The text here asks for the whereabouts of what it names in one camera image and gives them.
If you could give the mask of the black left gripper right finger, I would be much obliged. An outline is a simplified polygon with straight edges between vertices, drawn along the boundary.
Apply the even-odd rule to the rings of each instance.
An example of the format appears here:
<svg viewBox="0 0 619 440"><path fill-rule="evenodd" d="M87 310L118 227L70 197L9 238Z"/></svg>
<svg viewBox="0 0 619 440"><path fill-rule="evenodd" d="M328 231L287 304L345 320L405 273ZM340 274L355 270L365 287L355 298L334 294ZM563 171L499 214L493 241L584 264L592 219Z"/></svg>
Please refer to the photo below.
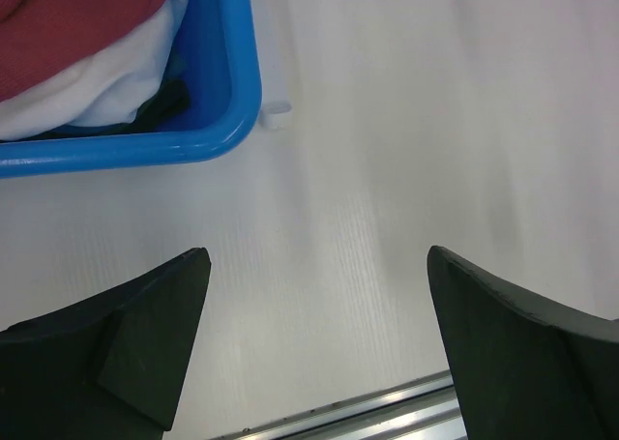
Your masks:
<svg viewBox="0 0 619 440"><path fill-rule="evenodd" d="M427 254L431 299L470 439L615 439L618 323Z"/></svg>

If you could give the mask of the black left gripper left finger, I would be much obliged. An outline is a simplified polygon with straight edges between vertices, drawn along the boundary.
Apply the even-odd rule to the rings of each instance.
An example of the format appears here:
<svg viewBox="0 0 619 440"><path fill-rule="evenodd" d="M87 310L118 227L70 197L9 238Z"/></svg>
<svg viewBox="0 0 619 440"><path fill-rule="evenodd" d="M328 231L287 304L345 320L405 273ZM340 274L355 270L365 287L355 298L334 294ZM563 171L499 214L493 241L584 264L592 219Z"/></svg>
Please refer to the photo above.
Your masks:
<svg viewBox="0 0 619 440"><path fill-rule="evenodd" d="M175 420L211 272L194 248L1 333L4 439L161 439Z"/></svg>

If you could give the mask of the red tank top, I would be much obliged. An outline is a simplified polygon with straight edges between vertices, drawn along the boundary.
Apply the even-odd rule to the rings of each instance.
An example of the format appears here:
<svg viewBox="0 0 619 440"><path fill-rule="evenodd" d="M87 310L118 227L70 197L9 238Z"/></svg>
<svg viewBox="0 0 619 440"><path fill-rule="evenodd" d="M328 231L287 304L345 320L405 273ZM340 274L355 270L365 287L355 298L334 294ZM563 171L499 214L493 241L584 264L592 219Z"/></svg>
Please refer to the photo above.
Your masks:
<svg viewBox="0 0 619 440"><path fill-rule="evenodd" d="M1 0L1 99L129 34L165 0Z"/></svg>

